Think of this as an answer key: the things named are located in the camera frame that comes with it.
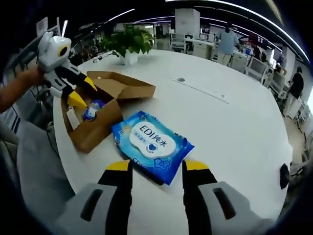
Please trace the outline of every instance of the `potted plant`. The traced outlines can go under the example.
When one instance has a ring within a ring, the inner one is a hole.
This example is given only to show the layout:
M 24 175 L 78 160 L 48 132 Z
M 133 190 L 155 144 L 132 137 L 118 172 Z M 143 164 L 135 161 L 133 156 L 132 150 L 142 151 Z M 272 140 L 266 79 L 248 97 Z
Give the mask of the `potted plant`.
M 152 45 L 153 40 L 149 32 L 133 27 L 126 27 L 124 31 L 115 31 L 102 42 L 104 49 L 113 51 L 123 65 L 136 63 L 139 52 L 149 53 Z

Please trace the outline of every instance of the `ceiling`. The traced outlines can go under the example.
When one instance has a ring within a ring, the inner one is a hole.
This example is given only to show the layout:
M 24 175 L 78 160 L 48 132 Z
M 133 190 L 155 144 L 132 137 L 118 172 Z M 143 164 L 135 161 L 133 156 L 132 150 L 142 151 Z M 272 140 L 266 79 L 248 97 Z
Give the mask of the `ceiling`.
M 49 26 L 56 24 L 56 17 L 60 17 L 60 25 L 64 20 L 68 20 L 66 36 L 74 39 L 75 35 L 90 33 L 90 29 L 101 25 L 106 33 L 110 33 L 116 23 L 130 23 L 143 19 L 174 16 L 176 8 L 195 8 L 200 12 L 201 17 L 213 18 L 221 21 L 231 21 L 233 24 L 250 29 L 273 43 L 290 46 L 309 65 L 301 49 L 309 58 L 313 58 L 313 45 L 310 43 L 308 23 L 304 20 L 309 16 L 309 1 L 297 0 L 287 3 L 283 0 L 228 0 L 228 3 L 236 4 L 250 9 L 266 19 L 274 22 L 290 35 L 290 38 L 279 31 L 267 20 L 264 20 L 251 12 L 247 12 L 234 5 L 222 4 L 219 1 L 203 0 L 182 0 L 165 2 L 164 0 L 150 1 L 98 1 L 98 0 L 32 0 L 31 3 L 21 3 L 21 13 L 15 19 L 20 20 L 14 29 L 10 29 L 15 34 L 14 45 L 25 46 L 36 36 L 35 24 L 45 16 L 48 16 Z M 110 18 L 125 11 L 135 8 L 134 11 L 122 15 L 110 22 Z M 96 23 L 93 27 L 79 30 L 85 24 Z M 217 23 L 210 20 L 201 20 L 201 24 L 208 25 Z M 301 49 L 295 46 L 295 40 Z

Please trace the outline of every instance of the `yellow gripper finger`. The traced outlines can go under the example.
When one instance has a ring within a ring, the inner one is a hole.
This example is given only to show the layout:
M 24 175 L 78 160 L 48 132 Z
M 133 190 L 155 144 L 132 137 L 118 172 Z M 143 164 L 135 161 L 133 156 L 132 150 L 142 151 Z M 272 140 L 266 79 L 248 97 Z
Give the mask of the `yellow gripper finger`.
M 69 94 L 67 98 L 67 104 L 79 108 L 87 107 L 85 101 L 80 97 L 80 95 L 76 91 L 73 91 L 71 94 Z
M 91 85 L 92 88 L 94 88 L 96 91 L 98 91 L 90 77 L 86 77 L 84 81 Z

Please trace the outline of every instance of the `cardboard box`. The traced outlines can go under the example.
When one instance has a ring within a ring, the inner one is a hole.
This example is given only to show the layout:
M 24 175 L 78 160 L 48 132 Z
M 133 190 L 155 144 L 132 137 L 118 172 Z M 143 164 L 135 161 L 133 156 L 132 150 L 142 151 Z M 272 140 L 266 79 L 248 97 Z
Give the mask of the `cardboard box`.
M 62 113 L 67 132 L 75 147 L 85 153 L 92 151 L 103 139 L 111 133 L 114 124 L 123 121 L 121 109 L 117 100 L 153 97 L 156 87 L 134 78 L 124 76 L 116 72 L 88 71 L 98 92 L 95 90 L 83 90 L 77 87 L 76 92 L 83 100 L 90 104 L 92 100 L 100 99 L 105 102 L 105 106 L 97 111 L 93 121 L 83 121 L 82 114 L 85 109 L 75 107 L 75 114 L 80 121 L 80 125 L 73 130 L 66 112 L 68 106 L 66 100 L 61 101 Z

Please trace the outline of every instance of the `white flower pot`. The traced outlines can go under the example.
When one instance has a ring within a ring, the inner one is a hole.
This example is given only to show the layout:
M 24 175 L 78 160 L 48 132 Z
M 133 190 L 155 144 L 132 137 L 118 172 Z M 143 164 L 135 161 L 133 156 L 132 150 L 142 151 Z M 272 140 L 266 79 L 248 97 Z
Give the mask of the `white flower pot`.
M 130 53 L 129 50 L 126 50 L 125 57 L 123 57 L 120 53 L 117 53 L 122 65 L 133 65 L 138 61 L 138 54 L 136 52 Z

